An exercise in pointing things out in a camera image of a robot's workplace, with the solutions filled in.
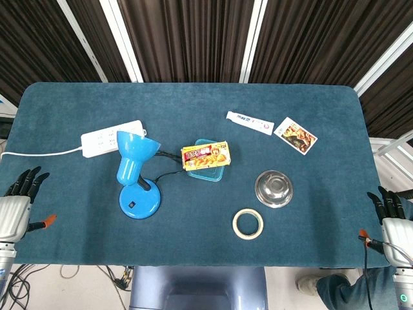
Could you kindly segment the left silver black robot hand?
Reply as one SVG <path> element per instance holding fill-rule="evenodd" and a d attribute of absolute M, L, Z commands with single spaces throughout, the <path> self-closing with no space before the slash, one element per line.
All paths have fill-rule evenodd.
<path fill-rule="evenodd" d="M 40 222 L 30 221 L 39 188 L 50 175 L 40 171 L 40 166 L 24 171 L 0 196 L 0 249 L 11 249 L 26 233 L 46 229 L 56 221 L 55 214 Z"/>

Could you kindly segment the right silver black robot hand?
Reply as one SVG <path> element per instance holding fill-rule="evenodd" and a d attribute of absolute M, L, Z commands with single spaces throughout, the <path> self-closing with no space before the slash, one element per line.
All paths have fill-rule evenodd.
<path fill-rule="evenodd" d="M 382 240 L 370 238 L 366 230 L 359 231 L 359 240 L 386 257 L 390 265 L 398 268 L 413 268 L 413 220 L 404 212 L 401 200 L 413 199 L 413 189 L 392 192 L 378 187 L 381 197 L 367 192 L 374 204 L 382 232 Z"/>

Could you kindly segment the blue desk lamp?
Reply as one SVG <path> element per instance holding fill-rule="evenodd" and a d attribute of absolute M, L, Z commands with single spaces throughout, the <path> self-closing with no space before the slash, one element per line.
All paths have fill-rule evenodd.
<path fill-rule="evenodd" d="M 143 178 L 141 169 L 155 156 L 161 144 L 131 132 L 117 132 L 121 161 L 117 180 L 123 186 L 119 206 L 130 218 L 144 220 L 151 217 L 161 204 L 161 193 L 154 181 Z"/>

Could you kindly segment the person's leg in jeans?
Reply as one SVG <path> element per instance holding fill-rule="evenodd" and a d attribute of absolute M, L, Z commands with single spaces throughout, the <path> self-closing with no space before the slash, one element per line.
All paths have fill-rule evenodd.
<path fill-rule="evenodd" d="M 398 310 L 393 284 L 394 267 L 371 268 L 355 284 L 320 280 L 318 294 L 328 310 Z"/>

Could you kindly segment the beige shoe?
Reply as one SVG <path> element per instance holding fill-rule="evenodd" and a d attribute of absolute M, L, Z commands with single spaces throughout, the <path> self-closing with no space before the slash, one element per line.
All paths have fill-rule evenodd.
<path fill-rule="evenodd" d="M 296 280 L 296 289 L 308 296 L 318 296 L 317 283 L 322 280 L 337 280 L 338 284 L 349 284 L 345 274 L 330 274 L 328 276 L 305 275 Z"/>

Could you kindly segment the white power strip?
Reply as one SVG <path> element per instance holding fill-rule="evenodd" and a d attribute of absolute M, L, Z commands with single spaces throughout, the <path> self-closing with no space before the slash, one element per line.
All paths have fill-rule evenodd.
<path fill-rule="evenodd" d="M 109 152 L 117 151 L 117 132 L 125 131 L 146 136 L 146 130 L 140 120 L 95 130 L 81 135 L 81 150 L 85 158 L 100 156 Z"/>

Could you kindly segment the stainless steel bowl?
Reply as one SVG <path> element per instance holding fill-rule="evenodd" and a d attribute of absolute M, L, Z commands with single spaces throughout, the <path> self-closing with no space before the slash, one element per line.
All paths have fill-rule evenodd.
<path fill-rule="evenodd" d="M 262 172 L 255 181 L 257 199 L 267 207 L 284 207 L 291 201 L 294 190 L 289 177 L 276 170 Z"/>

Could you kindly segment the white food packet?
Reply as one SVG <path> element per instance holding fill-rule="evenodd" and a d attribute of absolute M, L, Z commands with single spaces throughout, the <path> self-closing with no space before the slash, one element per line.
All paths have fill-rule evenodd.
<path fill-rule="evenodd" d="M 302 155 L 306 155 L 317 141 L 315 135 L 289 117 L 286 117 L 281 124 L 277 126 L 274 134 Z"/>

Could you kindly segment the beige masking tape roll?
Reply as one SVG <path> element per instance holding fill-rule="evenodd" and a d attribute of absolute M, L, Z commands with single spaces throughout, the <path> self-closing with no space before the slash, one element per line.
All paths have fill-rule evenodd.
<path fill-rule="evenodd" d="M 253 216 L 256 221 L 257 221 L 257 230 L 252 233 L 252 234 L 244 234 L 243 232 L 241 232 L 241 230 L 238 227 L 238 219 L 242 216 L 242 215 L 251 215 Z M 238 212 L 235 213 L 233 220 L 232 220 L 232 229 L 234 231 L 234 233 L 236 234 L 236 236 L 242 240 L 254 240 L 257 237 L 259 237 L 261 235 L 261 233 L 263 232 L 263 228 L 264 228 L 264 221 L 262 216 L 253 209 L 241 209 Z"/>

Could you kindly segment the white toothpaste tube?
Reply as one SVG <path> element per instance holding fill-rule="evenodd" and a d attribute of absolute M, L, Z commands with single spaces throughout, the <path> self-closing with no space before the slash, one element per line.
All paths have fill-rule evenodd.
<path fill-rule="evenodd" d="M 271 136 L 274 129 L 274 123 L 262 119 L 253 118 L 237 112 L 228 111 L 226 119 L 233 123 L 256 130 L 263 134 Z"/>

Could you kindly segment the teal plastic container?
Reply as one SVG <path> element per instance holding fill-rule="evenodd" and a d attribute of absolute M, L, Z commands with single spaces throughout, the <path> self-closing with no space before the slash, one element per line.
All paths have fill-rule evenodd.
<path fill-rule="evenodd" d="M 195 142 L 195 145 L 202 145 L 206 143 L 215 143 L 216 141 L 208 139 L 198 139 Z M 206 181 L 220 181 L 223 176 L 224 166 L 214 167 L 209 169 L 193 170 L 187 171 L 187 174 L 193 178 Z"/>

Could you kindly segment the blue robot torso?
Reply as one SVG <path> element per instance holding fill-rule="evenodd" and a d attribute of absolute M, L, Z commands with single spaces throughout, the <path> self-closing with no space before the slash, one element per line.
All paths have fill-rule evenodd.
<path fill-rule="evenodd" d="M 129 310 L 268 310 L 265 270 L 136 266 Z"/>

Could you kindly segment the yellow curry box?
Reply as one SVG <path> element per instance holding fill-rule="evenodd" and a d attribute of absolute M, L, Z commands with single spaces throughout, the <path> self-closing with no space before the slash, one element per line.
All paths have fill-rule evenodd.
<path fill-rule="evenodd" d="M 181 159 L 185 171 L 222 167 L 231 163 L 226 141 L 183 147 Z"/>

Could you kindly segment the blue table cloth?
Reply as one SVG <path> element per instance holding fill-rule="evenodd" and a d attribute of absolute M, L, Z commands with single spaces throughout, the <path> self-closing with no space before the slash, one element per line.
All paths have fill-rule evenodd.
<path fill-rule="evenodd" d="M 227 112 L 274 123 L 271 136 L 233 123 Z M 289 117 L 317 137 L 302 155 L 274 134 Z M 140 120 L 163 151 L 177 154 L 200 138 L 226 141 L 231 164 L 218 182 L 191 178 L 181 165 L 154 157 L 142 175 L 157 180 L 161 205 L 145 220 L 119 206 L 118 152 L 85 158 L 82 134 Z M 19 104 L 0 195 L 27 169 L 42 183 L 31 212 L 51 214 L 48 229 L 17 245 L 19 264 L 254 265 L 383 267 L 364 255 L 360 229 L 381 238 L 374 205 L 378 173 L 358 95 L 350 87 L 237 83 L 34 83 Z M 289 177 L 294 195 L 270 208 L 256 197 L 265 171 Z M 232 229 L 241 209 L 256 210 L 264 228 L 254 240 Z"/>

